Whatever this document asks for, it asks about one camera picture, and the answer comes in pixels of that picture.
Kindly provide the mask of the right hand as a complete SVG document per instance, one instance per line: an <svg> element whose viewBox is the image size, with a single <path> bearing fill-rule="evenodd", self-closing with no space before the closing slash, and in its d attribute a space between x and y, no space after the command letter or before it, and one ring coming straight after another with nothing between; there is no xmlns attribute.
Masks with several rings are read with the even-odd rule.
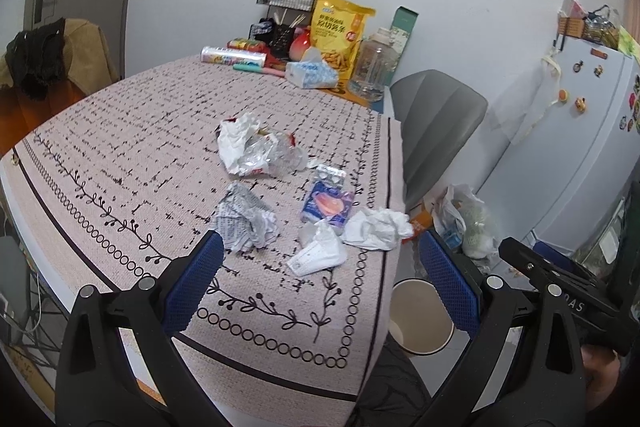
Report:
<svg viewBox="0 0 640 427"><path fill-rule="evenodd" d="M580 352L587 377L586 406L592 411L616 388L620 378L620 357L615 351L590 345L580 347Z"/></svg>

